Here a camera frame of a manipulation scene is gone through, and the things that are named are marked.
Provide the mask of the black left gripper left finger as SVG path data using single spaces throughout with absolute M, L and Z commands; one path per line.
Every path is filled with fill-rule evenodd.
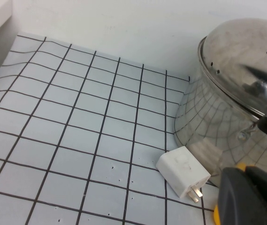
M 264 225 L 265 203 L 245 171 L 229 167 L 221 173 L 214 209 L 217 225 Z

